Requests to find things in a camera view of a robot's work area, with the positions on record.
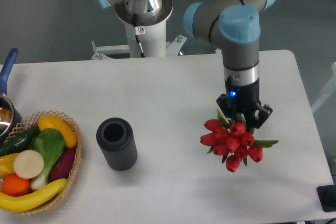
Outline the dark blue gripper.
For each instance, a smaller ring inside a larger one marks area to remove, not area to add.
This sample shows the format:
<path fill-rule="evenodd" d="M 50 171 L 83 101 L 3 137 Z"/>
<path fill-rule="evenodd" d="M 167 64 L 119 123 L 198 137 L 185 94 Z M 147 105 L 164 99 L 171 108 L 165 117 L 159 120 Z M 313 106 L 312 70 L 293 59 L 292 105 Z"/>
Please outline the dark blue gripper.
<path fill-rule="evenodd" d="M 259 129 L 272 114 L 269 104 L 259 101 L 259 79 L 246 86 L 235 86 L 233 78 L 225 80 L 226 94 L 221 94 L 216 102 L 228 119 L 238 119 L 238 113 L 249 121 L 249 128 Z"/>

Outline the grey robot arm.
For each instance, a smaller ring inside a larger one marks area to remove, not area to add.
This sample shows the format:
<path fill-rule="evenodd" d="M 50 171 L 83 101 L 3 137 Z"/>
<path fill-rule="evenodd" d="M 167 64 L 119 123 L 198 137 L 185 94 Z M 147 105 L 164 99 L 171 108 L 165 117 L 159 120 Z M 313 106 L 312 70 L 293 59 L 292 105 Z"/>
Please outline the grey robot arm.
<path fill-rule="evenodd" d="M 172 0 L 94 0 L 113 7 L 127 32 L 133 58 L 166 56 L 166 20 Z M 275 0 L 217 0 L 193 3 L 183 16 L 184 29 L 222 52 L 225 93 L 217 99 L 223 114 L 247 127 L 260 128 L 272 113 L 259 99 L 259 14 Z"/>

